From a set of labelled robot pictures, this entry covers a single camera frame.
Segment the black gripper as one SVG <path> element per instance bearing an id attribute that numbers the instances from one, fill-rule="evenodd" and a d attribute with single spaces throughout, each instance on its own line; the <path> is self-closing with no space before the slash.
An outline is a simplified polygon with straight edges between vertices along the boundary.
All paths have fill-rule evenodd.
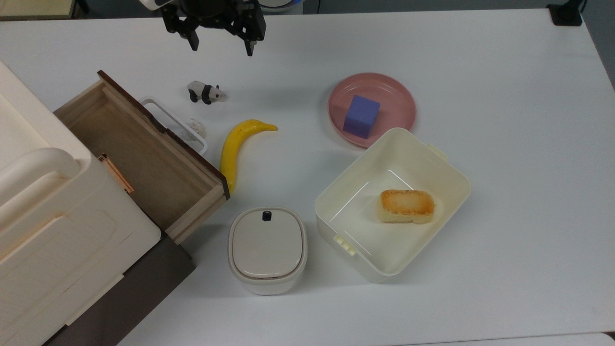
<path id="1" fill-rule="evenodd" d="M 193 51 L 198 49 L 196 29 L 200 25 L 237 29 L 236 35 L 244 41 L 248 57 L 253 56 L 257 42 L 264 39 L 264 15 L 252 0 L 180 0 L 179 6 L 186 18 L 178 16 L 177 6 L 162 6 L 163 22 L 167 32 L 178 33 Z"/>

